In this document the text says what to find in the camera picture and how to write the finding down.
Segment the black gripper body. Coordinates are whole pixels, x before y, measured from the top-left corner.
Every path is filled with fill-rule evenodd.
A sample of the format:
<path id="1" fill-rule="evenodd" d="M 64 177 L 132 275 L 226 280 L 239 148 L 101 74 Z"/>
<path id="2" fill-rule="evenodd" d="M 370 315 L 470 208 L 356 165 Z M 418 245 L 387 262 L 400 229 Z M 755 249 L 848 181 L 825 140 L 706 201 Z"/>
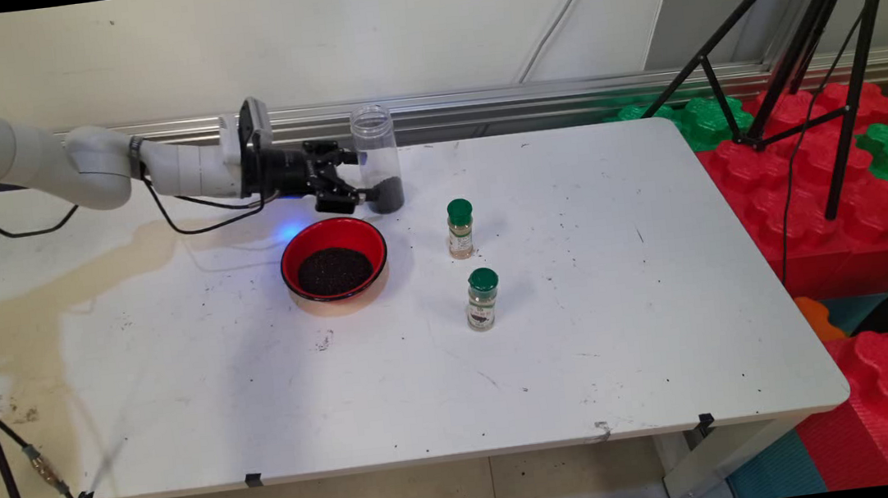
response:
<path id="1" fill-rule="evenodd" d="M 258 194 L 264 203 L 269 203 L 280 198 L 315 195 L 313 156 L 308 142 L 297 151 L 244 147 L 240 155 L 244 198 Z"/>

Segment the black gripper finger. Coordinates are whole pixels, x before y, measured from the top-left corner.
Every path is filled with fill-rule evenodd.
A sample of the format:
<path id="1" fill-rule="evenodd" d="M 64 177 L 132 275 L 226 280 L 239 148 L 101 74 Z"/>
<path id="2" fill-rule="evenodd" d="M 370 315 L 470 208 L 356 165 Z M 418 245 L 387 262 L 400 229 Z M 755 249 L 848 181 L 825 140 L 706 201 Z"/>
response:
<path id="1" fill-rule="evenodd" d="M 335 140 L 306 140 L 304 152 L 315 161 L 315 165 L 359 165 L 359 155 L 354 150 L 340 147 Z"/>
<path id="2" fill-rule="evenodd" d="M 358 205 L 381 195 L 375 186 L 355 187 L 342 180 L 335 170 L 318 171 L 311 177 L 315 210 L 320 213 L 353 214 Z"/>

